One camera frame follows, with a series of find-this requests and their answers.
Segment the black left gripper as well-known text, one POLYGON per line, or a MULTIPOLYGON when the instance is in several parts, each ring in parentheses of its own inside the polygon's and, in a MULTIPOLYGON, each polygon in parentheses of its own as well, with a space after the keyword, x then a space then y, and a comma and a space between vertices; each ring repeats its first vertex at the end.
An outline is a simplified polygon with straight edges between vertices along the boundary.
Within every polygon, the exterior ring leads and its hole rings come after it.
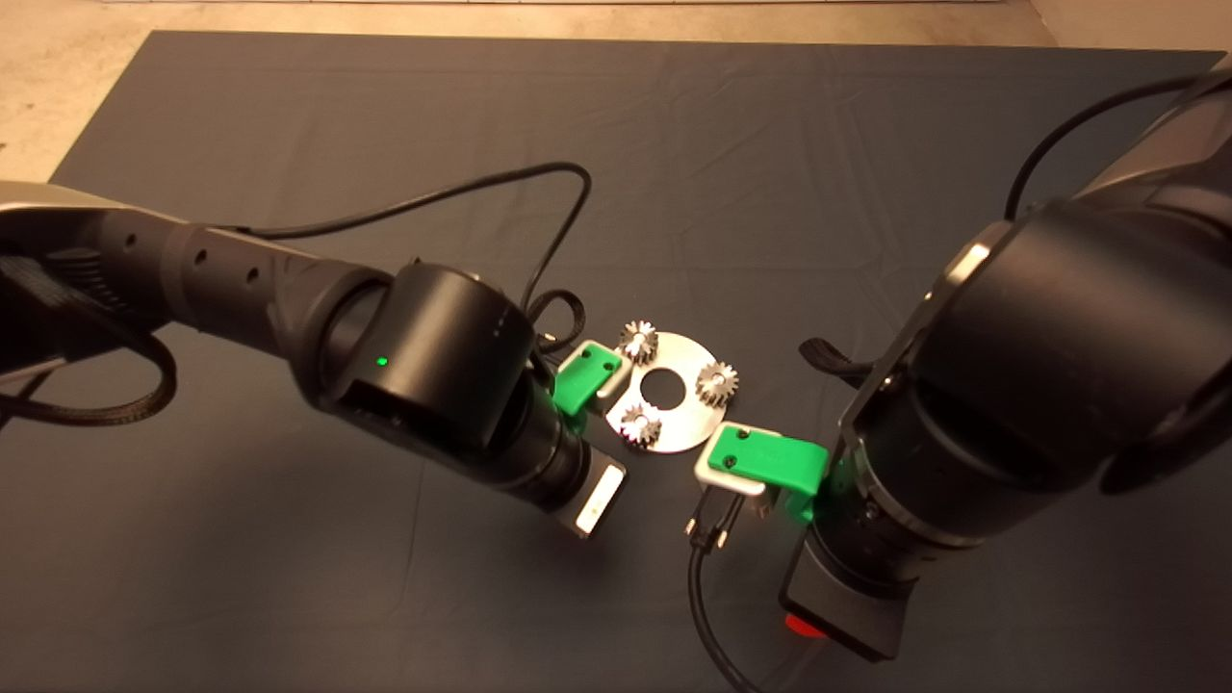
POLYGON ((552 518, 582 540, 590 540, 602 529, 630 478, 630 470, 617 459, 594 445, 585 445, 580 482, 552 511, 552 518))

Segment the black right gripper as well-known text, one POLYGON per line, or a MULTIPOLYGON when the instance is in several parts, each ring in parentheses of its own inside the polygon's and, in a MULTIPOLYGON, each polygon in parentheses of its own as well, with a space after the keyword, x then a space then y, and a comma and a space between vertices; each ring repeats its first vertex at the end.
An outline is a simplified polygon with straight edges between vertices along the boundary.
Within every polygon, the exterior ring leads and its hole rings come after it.
POLYGON ((779 603, 784 626, 802 639, 832 639, 869 662, 899 656, 917 580, 862 577, 804 531, 788 560, 779 603))

